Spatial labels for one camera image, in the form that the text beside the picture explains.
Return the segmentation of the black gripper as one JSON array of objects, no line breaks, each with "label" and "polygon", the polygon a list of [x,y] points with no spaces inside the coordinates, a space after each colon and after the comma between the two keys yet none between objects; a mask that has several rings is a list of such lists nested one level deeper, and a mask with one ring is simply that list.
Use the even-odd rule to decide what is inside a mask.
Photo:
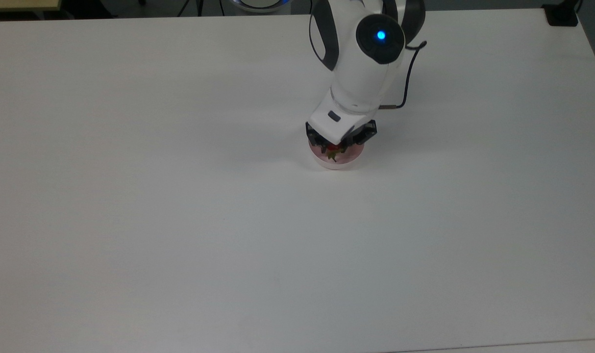
[{"label": "black gripper", "polygon": [[344,149],[349,149],[354,145],[363,145],[377,134],[377,125],[376,121],[372,119],[366,124],[347,132],[340,142],[337,143],[324,138],[308,122],[305,123],[305,131],[307,140],[312,147],[319,147],[322,151],[328,151],[331,150],[332,145],[340,146]]}]

